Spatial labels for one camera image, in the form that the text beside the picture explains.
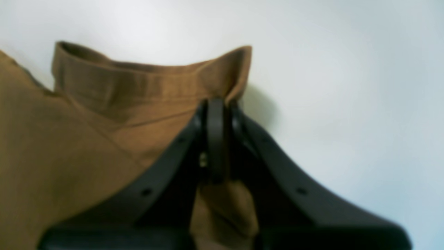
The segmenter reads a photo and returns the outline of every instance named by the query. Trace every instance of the white background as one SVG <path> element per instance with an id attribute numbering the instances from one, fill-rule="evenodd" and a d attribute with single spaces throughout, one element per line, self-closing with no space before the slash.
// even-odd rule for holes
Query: white background
<path id="1" fill-rule="evenodd" d="M 58 40 L 161 65 L 252 45 L 247 113 L 415 249 L 444 249 L 444 1 L 0 0 L 0 49 L 50 88 Z"/>

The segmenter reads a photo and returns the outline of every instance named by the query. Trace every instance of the hole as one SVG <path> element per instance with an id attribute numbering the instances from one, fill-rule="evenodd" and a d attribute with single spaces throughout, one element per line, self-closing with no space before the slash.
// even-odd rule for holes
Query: hole
<path id="1" fill-rule="evenodd" d="M 153 191 L 151 189 L 147 188 L 147 189 L 142 190 L 141 195 L 145 197 L 145 196 L 150 195 L 152 192 Z"/>
<path id="2" fill-rule="evenodd" d="M 308 195 L 308 191 L 304 188 L 296 188 L 296 192 L 302 195 Z"/>

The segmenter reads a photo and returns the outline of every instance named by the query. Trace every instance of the white wall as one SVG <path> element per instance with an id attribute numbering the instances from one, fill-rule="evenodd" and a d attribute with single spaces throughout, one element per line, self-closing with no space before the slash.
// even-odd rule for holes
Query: white wall
<path id="1" fill-rule="evenodd" d="M 442 0 L 0 0 L 0 49 L 49 87 L 57 40 L 163 65 L 253 45 L 248 114 L 415 249 L 444 249 Z"/>

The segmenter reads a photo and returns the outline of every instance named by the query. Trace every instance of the brown fabric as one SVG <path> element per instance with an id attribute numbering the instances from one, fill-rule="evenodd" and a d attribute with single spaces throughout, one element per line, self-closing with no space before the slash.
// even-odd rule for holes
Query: brown fabric
<path id="1" fill-rule="evenodd" d="M 147 169 L 201 99 L 239 99 L 251 47 L 187 66 L 117 62 L 55 47 L 55 92 L 0 51 L 0 249 L 33 250 L 42 233 L 118 192 Z M 196 192 L 199 249 L 250 249 L 258 231 L 245 186 Z"/>

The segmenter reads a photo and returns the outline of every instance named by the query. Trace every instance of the brown shirt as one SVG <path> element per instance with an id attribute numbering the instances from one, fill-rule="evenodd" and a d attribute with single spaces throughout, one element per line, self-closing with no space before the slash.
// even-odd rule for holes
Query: brown shirt
<path id="1" fill-rule="evenodd" d="M 35 249 L 48 227 L 129 184 L 201 99 L 242 96 L 250 60 L 245 46 L 187 66 L 143 65 L 59 42 L 52 92 L 0 51 L 0 249 Z M 258 225 L 244 185 L 199 190 L 190 227 L 198 247 L 249 249 Z"/>

